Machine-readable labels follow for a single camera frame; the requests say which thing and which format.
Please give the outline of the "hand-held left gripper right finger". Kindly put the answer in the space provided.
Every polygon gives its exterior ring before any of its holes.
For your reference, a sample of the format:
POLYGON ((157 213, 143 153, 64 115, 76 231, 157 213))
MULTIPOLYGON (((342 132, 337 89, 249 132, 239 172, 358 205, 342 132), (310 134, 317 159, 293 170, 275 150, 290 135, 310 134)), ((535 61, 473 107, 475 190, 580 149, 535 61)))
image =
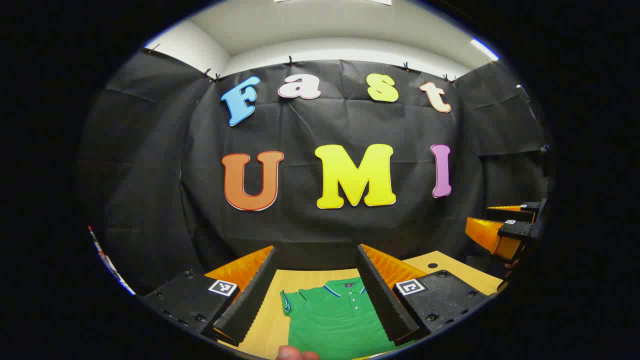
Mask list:
POLYGON ((365 291, 396 346, 434 337, 493 299, 448 269, 425 272, 366 244, 356 264, 365 291))

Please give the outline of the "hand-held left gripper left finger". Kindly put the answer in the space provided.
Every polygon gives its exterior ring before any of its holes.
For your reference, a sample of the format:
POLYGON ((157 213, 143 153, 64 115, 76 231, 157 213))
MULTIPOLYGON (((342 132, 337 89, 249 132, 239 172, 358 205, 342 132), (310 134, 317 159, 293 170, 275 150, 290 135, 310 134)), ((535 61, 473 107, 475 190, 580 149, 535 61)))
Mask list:
POLYGON ((258 316, 278 264, 278 248, 268 246, 208 273, 180 272, 141 301, 187 332, 238 346, 258 316))

